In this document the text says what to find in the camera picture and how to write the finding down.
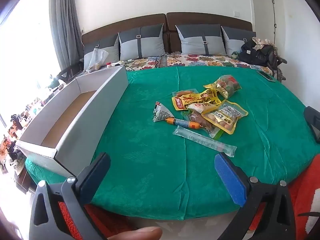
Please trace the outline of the person's left thumb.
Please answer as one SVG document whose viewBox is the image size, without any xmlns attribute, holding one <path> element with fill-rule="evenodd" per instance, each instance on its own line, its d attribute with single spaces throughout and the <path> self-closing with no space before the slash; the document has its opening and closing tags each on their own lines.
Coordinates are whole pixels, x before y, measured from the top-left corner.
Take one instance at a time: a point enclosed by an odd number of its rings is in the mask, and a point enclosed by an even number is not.
<svg viewBox="0 0 320 240">
<path fill-rule="evenodd" d="M 137 230 L 126 231 L 109 237 L 109 240 L 159 240 L 163 234 L 161 228 L 150 226 Z"/>
</svg>

